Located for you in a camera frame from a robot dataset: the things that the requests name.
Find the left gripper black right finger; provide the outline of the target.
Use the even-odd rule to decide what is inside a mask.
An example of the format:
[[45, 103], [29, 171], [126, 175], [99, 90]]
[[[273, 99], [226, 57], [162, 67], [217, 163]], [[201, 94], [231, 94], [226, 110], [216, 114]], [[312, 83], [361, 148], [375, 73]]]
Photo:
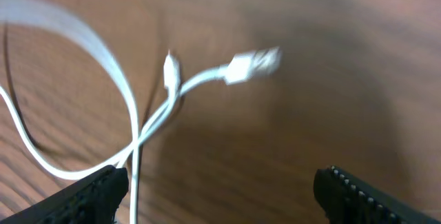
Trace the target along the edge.
[[335, 165], [316, 171], [313, 191], [330, 224], [440, 224]]

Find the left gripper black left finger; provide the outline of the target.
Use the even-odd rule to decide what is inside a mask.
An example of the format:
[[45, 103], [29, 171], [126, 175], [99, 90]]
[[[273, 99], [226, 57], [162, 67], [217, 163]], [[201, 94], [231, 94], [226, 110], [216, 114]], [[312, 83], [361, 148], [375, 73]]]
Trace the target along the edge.
[[127, 169], [106, 165], [1, 224], [113, 224], [128, 188]]

